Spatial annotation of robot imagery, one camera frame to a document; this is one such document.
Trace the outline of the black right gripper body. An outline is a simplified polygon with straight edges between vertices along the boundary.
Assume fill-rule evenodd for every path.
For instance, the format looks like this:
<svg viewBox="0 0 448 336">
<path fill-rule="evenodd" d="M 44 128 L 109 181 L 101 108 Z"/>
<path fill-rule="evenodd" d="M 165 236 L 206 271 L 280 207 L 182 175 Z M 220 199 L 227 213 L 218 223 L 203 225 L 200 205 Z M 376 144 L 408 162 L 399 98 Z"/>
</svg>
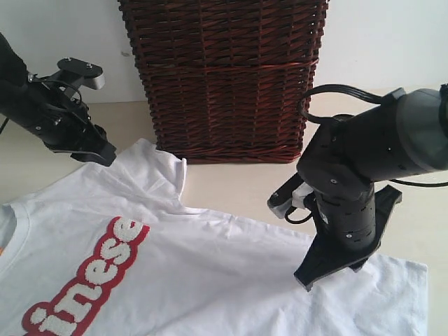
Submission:
<svg viewBox="0 0 448 336">
<path fill-rule="evenodd" d="M 339 115 L 318 127 L 297 164 L 314 191 L 323 236 L 343 251 L 377 249 L 374 183 L 385 178 L 384 140 L 380 118 Z"/>
</svg>

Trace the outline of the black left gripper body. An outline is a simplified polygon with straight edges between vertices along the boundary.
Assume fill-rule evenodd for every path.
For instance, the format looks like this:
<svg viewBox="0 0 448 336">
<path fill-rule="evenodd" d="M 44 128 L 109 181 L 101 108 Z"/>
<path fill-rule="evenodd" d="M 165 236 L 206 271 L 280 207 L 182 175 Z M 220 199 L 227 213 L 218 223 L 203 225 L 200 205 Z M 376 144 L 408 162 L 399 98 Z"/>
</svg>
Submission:
<svg viewBox="0 0 448 336">
<path fill-rule="evenodd" d="M 1 81 L 1 114 L 38 137 L 55 153 L 73 153 L 91 123 L 88 108 L 61 90 L 61 83 Z"/>
</svg>

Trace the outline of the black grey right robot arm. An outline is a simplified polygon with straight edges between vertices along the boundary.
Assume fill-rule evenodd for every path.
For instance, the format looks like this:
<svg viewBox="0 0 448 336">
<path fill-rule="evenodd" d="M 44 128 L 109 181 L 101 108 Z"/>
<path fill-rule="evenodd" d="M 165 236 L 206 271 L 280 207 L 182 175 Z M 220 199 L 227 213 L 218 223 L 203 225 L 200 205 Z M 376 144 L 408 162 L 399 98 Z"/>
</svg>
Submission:
<svg viewBox="0 0 448 336">
<path fill-rule="evenodd" d="M 379 248 L 402 194 L 395 183 L 447 169 L 447 86 L 369 98 L 358 115 L 311 117 L 318 129 L 297 163 L 312 196 L 316 236 L 295 271 L 310 290 L 344 268 L 359 270 Z"/>
</svg>

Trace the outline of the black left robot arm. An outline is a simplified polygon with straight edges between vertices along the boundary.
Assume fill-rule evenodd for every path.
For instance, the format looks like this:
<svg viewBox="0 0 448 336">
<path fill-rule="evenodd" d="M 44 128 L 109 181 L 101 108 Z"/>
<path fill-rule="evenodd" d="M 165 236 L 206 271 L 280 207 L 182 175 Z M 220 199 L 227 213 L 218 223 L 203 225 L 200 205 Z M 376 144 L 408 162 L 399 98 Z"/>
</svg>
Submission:
<svg viewBox="0 0 448 336">
<path fill-rule="evenodd" d="M 104 128 L 94 124 L 79 91 L 104 86 L 100 66 L 74 57 L 57 63 L 50 76 L 38 77 L 1 38 L 1 114 L 38 137 L 54 153 L 108 167 L 116 158 Z"/>
</svg>

